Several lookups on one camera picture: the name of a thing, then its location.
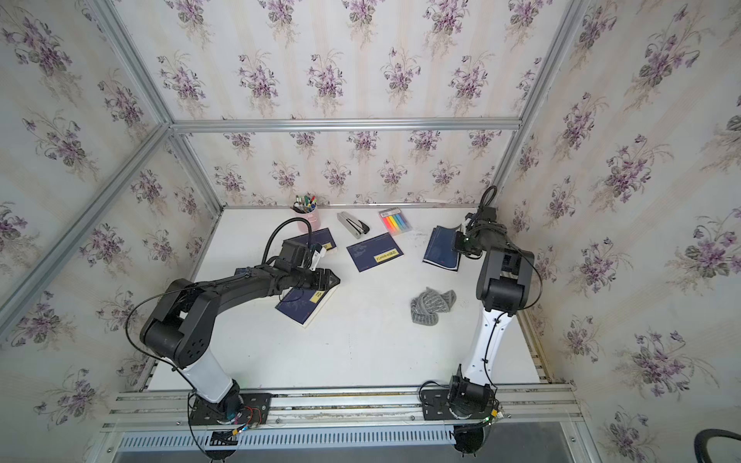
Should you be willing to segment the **blue book yellow label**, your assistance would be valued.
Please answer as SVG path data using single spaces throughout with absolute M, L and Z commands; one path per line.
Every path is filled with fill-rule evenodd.
M 459 231 L 459 228 L 435 227 L 431 232 L 423 263 L 457 272 L 460 254 L 455 250 L 455 238 Z

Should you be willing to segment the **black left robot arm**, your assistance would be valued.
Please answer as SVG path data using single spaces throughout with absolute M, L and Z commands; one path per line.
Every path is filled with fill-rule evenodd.
M 168 361 L 204 402 L 223 409 L 237 406 L 239 384 L 226 374 L 210 349 L 221 314 L 253 300 L 289 289 L 330 291 L 341 279 L 315 260 L 320 245 L 286 241 L 280 253 L 264 257 L 237 275 L 219 280 L 173 281 L 141 328 L 140 343 Z

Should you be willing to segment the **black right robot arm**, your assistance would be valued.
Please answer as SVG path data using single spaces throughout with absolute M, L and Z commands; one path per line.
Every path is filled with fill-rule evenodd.
M 480 385 L 493 383 L 493 363 L 511 319 L 528 306 L 534 266 L 532 254 L 515 246 L 497 221 L 497 210 L 480 206 L 466 215 L 453 248 L 461 256 L 480 260 L 476 299 L 482 303 L 469 359 L 462 376 Z

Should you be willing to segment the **grey patterned cloth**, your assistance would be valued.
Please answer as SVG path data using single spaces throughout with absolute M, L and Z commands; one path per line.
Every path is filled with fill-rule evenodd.
M 451 312 L 455 302 L 457 294 L 454 291 L 439 292 L 427 287 L 410 302 L 412 322 L 422 326 L 434 326 L 438 324 L 440 314 Z

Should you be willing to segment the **blue book under left arm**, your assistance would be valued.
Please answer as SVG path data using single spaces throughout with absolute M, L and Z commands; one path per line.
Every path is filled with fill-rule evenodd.
M 279 300 L 275 309 L 300 326 L 307 327 L 335 291 L 335 287 L 329 291 L 291 289 Z

